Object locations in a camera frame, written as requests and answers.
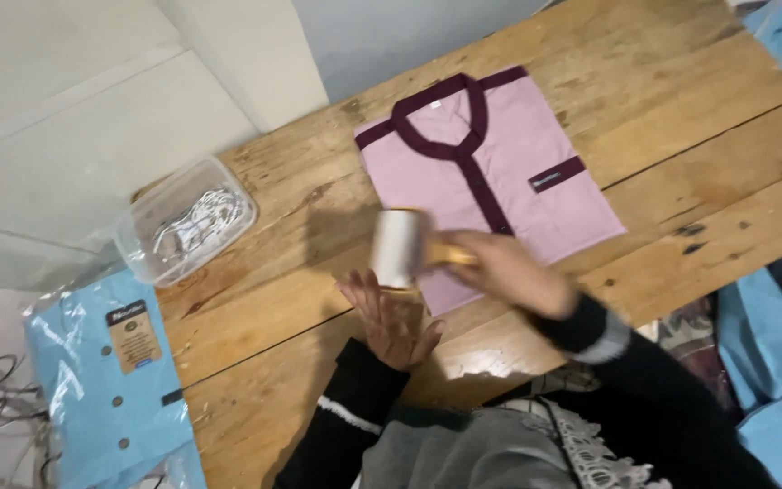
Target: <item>pink shirt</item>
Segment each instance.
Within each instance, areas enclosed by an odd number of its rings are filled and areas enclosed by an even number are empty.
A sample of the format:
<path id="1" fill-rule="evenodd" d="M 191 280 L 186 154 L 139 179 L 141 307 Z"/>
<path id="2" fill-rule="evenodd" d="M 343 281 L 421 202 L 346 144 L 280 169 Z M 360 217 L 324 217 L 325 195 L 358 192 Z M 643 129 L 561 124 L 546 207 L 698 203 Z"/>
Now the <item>pink shirt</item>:
<path id="1" fill-rule="evenodd" d="M 382 204 L 428 211 L 440 230 L 514 235 L 545 263 L 625 232 L 520 66 L 436 83 L 355 142 Z M 480 296 L 442 271 L 419 287 L 434 316 Z"/>

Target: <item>maroon placket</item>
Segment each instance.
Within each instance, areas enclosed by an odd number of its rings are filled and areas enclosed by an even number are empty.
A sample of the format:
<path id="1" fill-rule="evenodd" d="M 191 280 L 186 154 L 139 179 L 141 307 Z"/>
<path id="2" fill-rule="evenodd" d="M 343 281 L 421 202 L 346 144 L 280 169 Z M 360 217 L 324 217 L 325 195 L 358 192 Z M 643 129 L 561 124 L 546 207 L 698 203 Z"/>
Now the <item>maroon placket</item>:
<path id="1" fill-rule="evenodd" d="M 464 88 L 469 96 L 469 134 L 456 146 L 424 139 L 409 122 L 407 116 L 434 100 L 442 98 L 441 94 L 454 93 Z M 482 169 L 475 161 L 475 158 L 472 157 L 475 150 L 478 150 L 485 141 L 485 136 L 487 135 L 487 100 L 485 91 L 479 82 L 461 73 L 436 83 L 425 91 L 397 102 L 391 110 L 390 122 L 394 125 L 402 141 L 414 151 L 428 158 L 457 163 L 463 178 L 467 181 L 472 196 L 475 198 L 475 203 L 482 210 L 482 214 L 491 231 L 509 236 L 515 235 L 494 192 L 491 191 L 490 186 L 487 184 Z"/>

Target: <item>wooden table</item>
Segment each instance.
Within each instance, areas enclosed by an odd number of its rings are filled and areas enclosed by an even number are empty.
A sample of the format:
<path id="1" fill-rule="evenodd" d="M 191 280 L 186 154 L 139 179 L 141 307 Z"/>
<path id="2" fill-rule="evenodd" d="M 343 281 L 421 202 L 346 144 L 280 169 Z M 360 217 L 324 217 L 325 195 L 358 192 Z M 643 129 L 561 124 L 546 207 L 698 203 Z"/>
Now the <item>wooden table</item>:
<path id="1" fill-rule="evenodd" d="M 570 0 L 223 153 L 261 208 L 158 291 L 211 489 L 269 487 L 360 325 L 334 277 L 380 208 L 352 130 L 457 72 L 523 64 L 629 232 L 556 266 L 635 324 L 782 256 L 782 71 L 723 0 Z M 475 406 L 562 362 L 507 306 L 448 314 L 405 397 Z"/>

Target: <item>maroon collar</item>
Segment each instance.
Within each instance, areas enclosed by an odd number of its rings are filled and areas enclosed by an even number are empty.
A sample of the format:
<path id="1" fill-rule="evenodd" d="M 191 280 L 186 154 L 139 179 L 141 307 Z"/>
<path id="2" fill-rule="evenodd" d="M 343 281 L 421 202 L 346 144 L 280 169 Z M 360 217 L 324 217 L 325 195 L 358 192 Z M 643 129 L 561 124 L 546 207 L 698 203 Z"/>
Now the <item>maroon collar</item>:
<path id="1" fill-rule="evenodd" d="M 463 89 L 466 89 L 469 94 L 469 134 L 456 146 L 424 139 L 418 129 L 409 122 L 407 116 L 435 100 Z M 426 90 L 399 100 L 391 110 L 391 123 L 404 143 L 428 158 L 455 160 L 470 157 L 475 150 L 479 149 L 487 135 L 485 91 L 482 85 L 469 75 L 464 73 L 454 75 Z"/>

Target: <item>black sleeve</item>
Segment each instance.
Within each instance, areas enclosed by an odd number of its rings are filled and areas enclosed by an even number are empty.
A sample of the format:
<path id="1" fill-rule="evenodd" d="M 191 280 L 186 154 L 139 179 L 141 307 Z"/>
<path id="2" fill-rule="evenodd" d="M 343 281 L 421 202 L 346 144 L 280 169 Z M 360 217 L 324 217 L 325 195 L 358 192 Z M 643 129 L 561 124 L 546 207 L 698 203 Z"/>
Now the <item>black sleeve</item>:
<path id="1" fill-rule="evenodd" d="M 572 360 L 592 366 L 602 388 L 554 399 L 600 423 L 617 455 L 653 464 L 676 488 L 777 488 L 705 385 L 598 301 L 582 294 L 563 321 L 527 316 Z"/>
<path id="2" fill-rule="evenodd" d="M 319 398 L 310 425 L 277 475 L 275 488 L 350 489 L 362 455 L 376 443 L 409 374 L 376 359 L 363 343 L 349 339 Z"/>

